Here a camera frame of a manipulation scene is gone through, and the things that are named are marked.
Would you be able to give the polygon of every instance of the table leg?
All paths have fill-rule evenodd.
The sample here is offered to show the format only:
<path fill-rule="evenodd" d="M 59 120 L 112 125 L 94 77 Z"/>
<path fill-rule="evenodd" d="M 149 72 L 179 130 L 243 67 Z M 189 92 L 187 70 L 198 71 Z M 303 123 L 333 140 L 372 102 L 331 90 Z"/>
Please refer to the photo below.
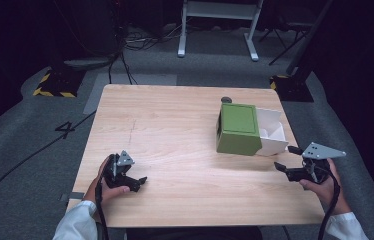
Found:
<path fill-rule="evenodd" d="M 259 60 L 259 56 L 258 56 L 258 53 L 256 52 L 255 45 L 253 45 L 252 37 L 253 37 L 253 34 L 255 33 L 256 24 L 258 23 L 259 14 L 261 13 L 261 8 L 262 8 L 262 1 L 260 1 L 256 5 L 256 10 L 255 10 L 255 13 L 253 15 L 253 20 L 252 20 L 252 23 L 250 25 L 249 33 L 244 34 L 244 38 L 246 40 L 247 48 L 249 49 L 249 52 L 250 52 L 250 57 L 252 58 L 252 61 L 254 61 L 254 62 Z"/>
<path fill-rule="evenodd" d="M 180 44 L 178 45 L 178 57 L 184 57 L 186 55 L 186 40 L 187 40 L 186 25 L 187 25 L 187 0 L 184 0 Z"/>

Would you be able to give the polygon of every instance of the person's right hand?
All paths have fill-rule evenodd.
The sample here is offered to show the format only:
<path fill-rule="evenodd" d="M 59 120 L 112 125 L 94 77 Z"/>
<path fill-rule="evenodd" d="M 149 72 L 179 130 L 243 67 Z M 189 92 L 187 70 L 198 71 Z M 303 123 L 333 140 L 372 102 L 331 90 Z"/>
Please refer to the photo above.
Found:
<path fill-rule="evenodd" d="M 341 186 L 340 177 L 337 173 L 336 166 L 334 165 L 333 160 L 328 158 L 327 161 L 330 164 L 331 172 L 333 173 L 334 177 L 336 177 L 337 182 Z M 318 198 L 323 204 L 325 204 L 326 206 L 330 204 L 331 199 L 334 195 L 334 181 L 331 177 L 328 177 L 328 179 L 321 184 L 316 184 L 305 179 L 300 180 L 299 183 L 305 189 L 311 190 L 312 192 L 317 194 Z M 343 189 L 340 188 L 339 199 L 337 201 L 336 207 L 334 208 L 333 215 L 348 213 L 351 211 L 352 210 L 350 209 L 349 204 L 346 202 L 346 199 L 343 195 Z"/>

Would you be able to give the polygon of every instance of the white box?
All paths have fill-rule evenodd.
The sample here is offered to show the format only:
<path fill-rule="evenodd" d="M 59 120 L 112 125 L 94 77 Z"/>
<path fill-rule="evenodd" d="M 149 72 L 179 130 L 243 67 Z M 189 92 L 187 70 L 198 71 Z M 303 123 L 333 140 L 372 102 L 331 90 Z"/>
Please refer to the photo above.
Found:
<path fill-rule="evenodd" d="M 280 122 L 281 112 L 269 109 L 256 108 L 259 135 L 262 141 L 262 148 L 256 154 L 271 156 L 286 151 L 286 136 L 283 125 Z"/>

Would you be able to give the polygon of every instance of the white stand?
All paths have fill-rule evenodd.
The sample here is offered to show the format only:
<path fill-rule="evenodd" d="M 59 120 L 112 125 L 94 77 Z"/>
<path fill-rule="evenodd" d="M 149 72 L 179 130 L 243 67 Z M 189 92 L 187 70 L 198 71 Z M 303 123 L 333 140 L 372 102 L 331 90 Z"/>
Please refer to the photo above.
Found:
<path fill-rule="evenodd" d="M 259 57 L 256 53 L 252 37 L 255 32 L 256 23 L 258 22 L 259 13 L 261 12 L 262 0 L 256 5 L 231 4 L 231 3 L 215 3 L 215 2 L 195 2 L 184 0 L 183 18 L 180 36 L 180 44 L 178 46 L 178 57 L 184 57 L 186 54 L 186 24 L 187 16 L 190 17 L 213 17 L 213 18 L 229 18 L 252 20 L 249 33 L 244 34 L 247 47 L 250 52 L 252 61 L 258 61 Z"/>

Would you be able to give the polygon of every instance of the person's left hand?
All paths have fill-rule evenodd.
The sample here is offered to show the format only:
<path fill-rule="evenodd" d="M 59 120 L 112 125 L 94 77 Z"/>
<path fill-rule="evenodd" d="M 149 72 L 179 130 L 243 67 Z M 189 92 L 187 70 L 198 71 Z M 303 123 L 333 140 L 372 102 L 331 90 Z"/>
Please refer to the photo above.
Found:
<path fill-rule="evenodd" d="M 83 200 L 88 200 L 88 201 L 92 201 L 96 203 L 96 198 L 95 198 L 96 190 L 95 189 L 97 186 L 97 182 L 99 181 L 100 175 L 102 174 L 103 168 L 105 167 L 108 161 L 108 158 L 109 157 L 107 157 L 100 165 L 99 173 L 97 174 L 97 177 L 91 182 L 90 187 L 85 193 Z M 129 191 L 130 191 L 130 188 L 127 186 L 109 188 L 109 186 L 106 184 L 106 181 L 102 179 L 102 198 L 103 198 L 102 204 L 106 203 L 109 199 L 115 198 Z"/>

